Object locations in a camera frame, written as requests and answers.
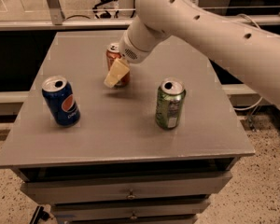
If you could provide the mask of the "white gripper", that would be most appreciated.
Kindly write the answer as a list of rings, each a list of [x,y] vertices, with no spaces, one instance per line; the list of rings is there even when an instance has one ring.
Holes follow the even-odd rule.
[[[160,42],[169,36],[146,26],[136,16],[119,41],[119,53],[129,63],[141,63]],[[124,58],[116,58],[110,66],[104,84],[124,87],[130,80],[130,66]]]

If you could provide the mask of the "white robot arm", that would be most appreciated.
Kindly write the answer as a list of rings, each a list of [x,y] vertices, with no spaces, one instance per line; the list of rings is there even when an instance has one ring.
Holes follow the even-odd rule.
[[[112,88],[169,36],[192,45],[280,110],[280,35],[209,13],[190,0],[135,0],[136,17],[119,42]]]

